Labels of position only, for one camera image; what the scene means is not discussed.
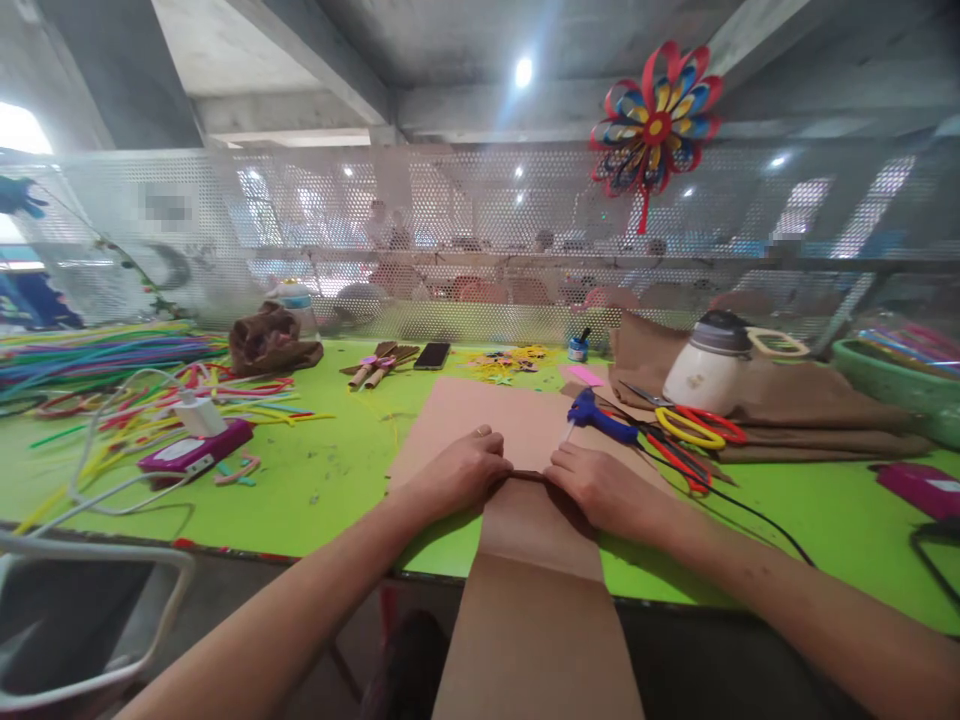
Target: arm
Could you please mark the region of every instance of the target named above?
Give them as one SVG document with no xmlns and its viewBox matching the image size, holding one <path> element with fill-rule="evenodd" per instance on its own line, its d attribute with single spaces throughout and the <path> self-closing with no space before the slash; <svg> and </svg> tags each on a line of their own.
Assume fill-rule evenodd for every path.
<svg viewBox="0 0 960 720">
<path fill-rule="evenodd" d="M 564 443 L 544 475 L 597 527 L 658 547 L 783 635 L 879 718 L 960 717 L 960 645 L 714 521 L 609 455 Z"/>
<path fill-rule="evenodd" d="M 478 503 L 513 467 L 486 425 L 453 443 L 340 537 L 252 597 L 118 716 L 263 718 L 427 525 Z"/>
</svg>

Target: red paper flower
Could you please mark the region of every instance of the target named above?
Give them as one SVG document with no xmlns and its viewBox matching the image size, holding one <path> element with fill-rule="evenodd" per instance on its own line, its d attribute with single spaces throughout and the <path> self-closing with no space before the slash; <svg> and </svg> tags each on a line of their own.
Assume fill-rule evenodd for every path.
<svg viewBox="0 0 960 720">
<path fill-rule="evenodd" d="M 667 75 L 654 83 L 661 54 Z M 643 195 L 638 234 L 647 231 L 650 196 L 662 193 L 673 173 L 694 170 L 703 143 L 720 129 L 720 119 L 707 111 L 720 97 L 723 80 L 704 77 L 709 63 L 705 46 L 681 57 L 675 42 L 665 43 L 647 60 L 639 87 L 621 80 L 610 88 L 604 101 L 607 117 L 590 133 L 591 147 L 604 151 L 593 179 L 605 183 L 609 197 L 634 186 Z"/>
</svg>

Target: glue gun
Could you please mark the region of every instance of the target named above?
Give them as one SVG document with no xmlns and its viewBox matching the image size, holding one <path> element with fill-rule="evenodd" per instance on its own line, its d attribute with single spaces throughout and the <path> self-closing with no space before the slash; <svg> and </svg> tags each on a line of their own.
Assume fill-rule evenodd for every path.
<svg viewBox="0 0 960 720">
<path fill-rule="evenodd" d="M 573 405 L 567 412 L 567 420 L 570 421 L 567 438 L 570 437 L 574 425 L 577 427 L 593 425 L 597 430 L 618 443 L 636 445 L 639 441 L 640 431 L 637 428 L 617 422 L 609 415 L 604 415 L 601 412 L 600 408 L 597 407 L 597 399 L 592 388 L 586 388 L 577 395 L 577 399 L 573 401 Z"/>
</svg>

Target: hand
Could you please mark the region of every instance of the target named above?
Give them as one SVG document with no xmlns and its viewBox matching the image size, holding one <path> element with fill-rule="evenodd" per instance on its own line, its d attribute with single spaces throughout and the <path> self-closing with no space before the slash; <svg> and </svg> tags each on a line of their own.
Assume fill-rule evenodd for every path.
<svg viewBox="0 0 960 720">
<path fill-rule="evenodd" d="M 447 446 L 401 493 L 415 498 L 427 522 L 435 522 L 478 504 L 494 482 L 512 471 L 513 463 L 503 457 L 503 435 L 481 425 Z"/>
<path fill-rule="evenodd" d="M 611 455 L 561 443 L 543 471 L 576 501 L 590 523 L 637 542 L 661 546 L 689 510 Z"/>
</svg>

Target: black phone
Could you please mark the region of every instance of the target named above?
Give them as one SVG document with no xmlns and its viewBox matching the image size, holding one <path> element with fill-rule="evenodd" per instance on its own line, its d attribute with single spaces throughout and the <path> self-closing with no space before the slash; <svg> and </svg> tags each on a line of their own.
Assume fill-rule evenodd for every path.
<svg viewBox="0 0 960 720">
<path fill-rule="evenodd" d="M 414 370 L 440 370 L 450 352 L 450 343 L 427 343 L 420 357 L 413 364 Z"/>
</svg>

